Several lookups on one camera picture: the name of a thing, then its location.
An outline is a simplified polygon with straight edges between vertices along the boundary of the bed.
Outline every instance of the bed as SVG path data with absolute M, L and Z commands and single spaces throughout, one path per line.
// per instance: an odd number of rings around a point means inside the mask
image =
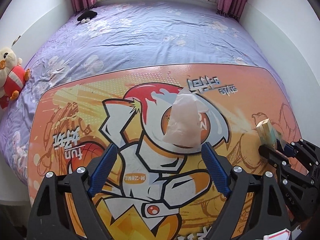
M 92 21 L 60 28 L 28 63 L 32 77 L 0 122 L 0 152 L 27 184 L 33 117 L 49 88 L 92 75 L 149 65 L 227 63 L 267 69 L 281 79 L 250 35 L 213 10 L 166 2 L 102 6 Z

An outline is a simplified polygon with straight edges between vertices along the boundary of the screw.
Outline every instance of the screw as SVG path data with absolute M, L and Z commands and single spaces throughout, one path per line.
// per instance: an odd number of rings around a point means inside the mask
M 77 169 L 77 172 L 78 172 L 78 173 L 84 173 L 84 172 L 85 172 L 85 167 L 79 167 L 79 168 Z
M 242 171 L 242 168 L 241 167 L 239 167 L 239 166 L 235 166 L 234 168 L 233 168 L 233 170 L 235 171 L 235 172 L 241 172 Z
M 269 177 L 269 178 L 272 178 L 273 174 L 270 171 L 266 171 L 266 176 Z
M 47 178 L 51 178 L 53 176 L 53 172 L 52 171 L 49 171 L 46 175 L 45 175 Z

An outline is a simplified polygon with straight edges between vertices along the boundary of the cartoon robot illustration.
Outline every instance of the cartoon robot illustration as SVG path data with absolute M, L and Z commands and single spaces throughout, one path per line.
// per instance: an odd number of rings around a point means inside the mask
M 166 83 L 144 83 L 129 89 L 121 99 L 103 101 L 107 117 L 99 131 L 119 148 L 122 161 L 119 184 L 108 179 L 108 189 L 103 190 L 108 195 L 102 201 L 110 225 L 131 216 L 124 231 L 133 227 L 142 235 L 148 230 L 156 237 L 163 225 L 169 224 L 170 233 L 157 239 L 173 239 L 181 227 L 180 209 L 210 189 L 212 181 L 206 169 L 181 172 L 188 156 L 199 154 L 201 146 L 188 148 L 162 141 L 172 104 L 181 89 Z M 223 115 L 205 98 L 196 96 L 209 108 L 206 113 L 199 113 L 201 143 L 209 141 L 216 146 L 221 141 L 228 142 L 229 130 Z M 140 130 L 136 124 L 130 126 L 136 117 L 140 119 Z M 135 127 L 139 134 L 132 139 L 127 130 Z M 132 208 L 136 211 L 134 219 L 142 220 L 148 229 L 132 221 Z

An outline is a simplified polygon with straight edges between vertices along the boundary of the wall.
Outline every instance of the wall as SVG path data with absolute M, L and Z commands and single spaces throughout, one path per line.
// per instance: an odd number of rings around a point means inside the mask
M 19 35 L 23 35 L 37 20 L 59 5 L 67 8 L 70 17 L 70 0 L 12 0 L 0 19 L 0 48 L 11 47 Z
M 282 79 L 302 138 L 320 146 L 320 25 L 311 6 L 307 0 L 248 0 L 240 24 Z
M 320 84 L 320 21 L 307 0 L 248 0 L 275 23 L 301 52 Z

